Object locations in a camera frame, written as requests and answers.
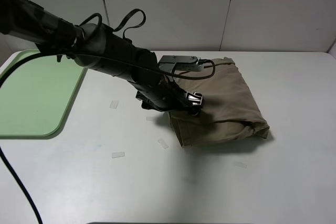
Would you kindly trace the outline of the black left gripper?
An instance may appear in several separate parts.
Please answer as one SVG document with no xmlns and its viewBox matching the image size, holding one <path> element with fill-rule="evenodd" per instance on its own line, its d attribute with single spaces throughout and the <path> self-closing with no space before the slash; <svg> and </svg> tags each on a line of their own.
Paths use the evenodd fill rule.
<svg viewBox="0 0 336 224">
<path fill-rule="evenodd" d="M 186 111 L 192 108 L 190 115 L 198 116 L 204 104 L 201 93 L 186 92 L 175 81 L 160 73 L 140 74 L 135 87 L 145 97 L 145 102 L 159 111 Z"/>
</svg>

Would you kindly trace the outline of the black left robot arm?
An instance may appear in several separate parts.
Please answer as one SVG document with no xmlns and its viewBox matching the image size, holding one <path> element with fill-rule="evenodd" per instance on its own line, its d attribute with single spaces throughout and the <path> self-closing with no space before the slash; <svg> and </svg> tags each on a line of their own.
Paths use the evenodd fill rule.
<svg viewBox="0 0 336 224">
<path fill-rule="evenodd" d="M 132 45 L 101 21 L 74 25 L 29 0 L 1 0 L 1 33 L 26 39 L 47 55 L 66 55 L 81 67 L 130 83 L 146 110 L 199 114 L 200 93 L 190 93 L 159 69 L 156 54 Z"/>
</svg>

